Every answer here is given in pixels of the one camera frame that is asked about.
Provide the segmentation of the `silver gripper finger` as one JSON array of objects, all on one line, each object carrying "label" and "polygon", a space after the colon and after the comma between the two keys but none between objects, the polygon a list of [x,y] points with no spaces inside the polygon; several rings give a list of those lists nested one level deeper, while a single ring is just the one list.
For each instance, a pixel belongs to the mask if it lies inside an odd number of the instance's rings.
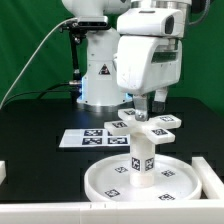
[{"label": "silver gripper finger", "polygon": [[168,94],[168,88],[163,87],[155,91],[154,100],[152,102],[152,111],[154,113],[163,113],[165,110],[165,102]]},{"label": "silver gripper finger", "polygon": [[135,119],[144,122],[148,119],[148,96],[134,95]]}]

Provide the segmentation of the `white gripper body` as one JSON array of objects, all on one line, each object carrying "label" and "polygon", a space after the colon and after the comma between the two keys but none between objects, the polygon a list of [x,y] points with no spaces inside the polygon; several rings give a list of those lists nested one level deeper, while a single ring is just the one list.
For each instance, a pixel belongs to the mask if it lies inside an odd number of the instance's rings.
[{"label": "white gripper body", "polygon": [[117,84],[122,92],[143,95],[179,81],[182,43],[168,50],[167,38],[122,36],[118,43]]}]

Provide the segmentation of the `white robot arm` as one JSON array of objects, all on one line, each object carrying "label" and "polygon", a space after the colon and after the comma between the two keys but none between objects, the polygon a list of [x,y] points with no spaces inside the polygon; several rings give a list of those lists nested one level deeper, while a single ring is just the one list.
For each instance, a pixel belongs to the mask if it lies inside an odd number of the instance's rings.
[{"label": "white robot arm", "polygon": [[74,16],[71,44],[87,40],[79,105],[101,110],[133,102],[139,121],[163,112],[167,88],[180,79],[189,14],[205,18],[213,1],[62,0]]}]

